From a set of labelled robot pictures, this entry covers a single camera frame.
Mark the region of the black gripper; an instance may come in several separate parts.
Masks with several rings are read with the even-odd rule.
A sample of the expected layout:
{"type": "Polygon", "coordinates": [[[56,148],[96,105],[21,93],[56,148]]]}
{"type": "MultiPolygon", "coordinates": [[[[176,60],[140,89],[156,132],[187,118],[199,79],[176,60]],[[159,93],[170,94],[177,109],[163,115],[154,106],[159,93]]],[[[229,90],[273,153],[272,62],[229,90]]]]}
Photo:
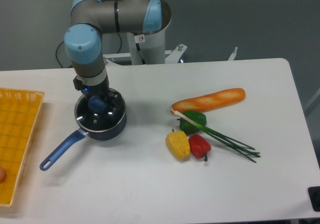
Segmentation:
{"type": "Polygon", "coordinates": [[[106,77],[91,77],[73,79],[74,88],[80,91],[88,100],[88,107],[92,111],[102,111],[103,101],[107,97],[108,105],[119,110],[119,93],[114,90],[109,90],[109,79],[106,77]]]}

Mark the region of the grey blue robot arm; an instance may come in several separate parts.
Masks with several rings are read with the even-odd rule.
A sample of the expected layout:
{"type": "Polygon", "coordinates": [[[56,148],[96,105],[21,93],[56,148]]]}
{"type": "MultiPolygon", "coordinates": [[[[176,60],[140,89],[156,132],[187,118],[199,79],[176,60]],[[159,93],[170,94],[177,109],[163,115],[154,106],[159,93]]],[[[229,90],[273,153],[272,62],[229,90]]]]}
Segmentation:
{"type": "Polygon", "coordinates": [[[65,51],[76,72],[76,90],[93,103],[112,104],[102,53],[102,35],[160,31],[161,0],[73,0],[70,27],[64,35],[65,51]]]}

